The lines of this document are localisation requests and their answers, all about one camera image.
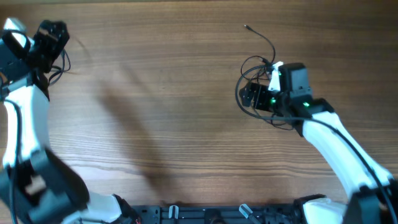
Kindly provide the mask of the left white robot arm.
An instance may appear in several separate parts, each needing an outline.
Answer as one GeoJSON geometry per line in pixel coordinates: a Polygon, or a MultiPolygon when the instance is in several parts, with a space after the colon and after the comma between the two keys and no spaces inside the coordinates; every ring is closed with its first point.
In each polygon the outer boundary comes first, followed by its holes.
{"type": "Polygon", "coordinates": [[[83,223],[90,199],[80,176],[51,150],[46,74],[64,53],[66,23],[44,20],[33,38],[19,27],[1,32],[1,103],[7,111],[1,200],[14,223],[83,223]]]}

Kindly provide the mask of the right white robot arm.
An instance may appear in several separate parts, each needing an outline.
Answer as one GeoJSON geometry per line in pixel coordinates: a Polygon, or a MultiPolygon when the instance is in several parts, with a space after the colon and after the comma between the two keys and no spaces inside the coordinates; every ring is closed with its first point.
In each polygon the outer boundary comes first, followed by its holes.
{"type": "Polygon", "coordinates": [[[275,127],[288,124],[327,161],[348,203],[311,195],[294,201],[292,223],[397,223],[397,180],[343,126],[334,108],[315,99],[302,63],[265,61],[241,74],[235,87],[239,108],[275,127]]]}

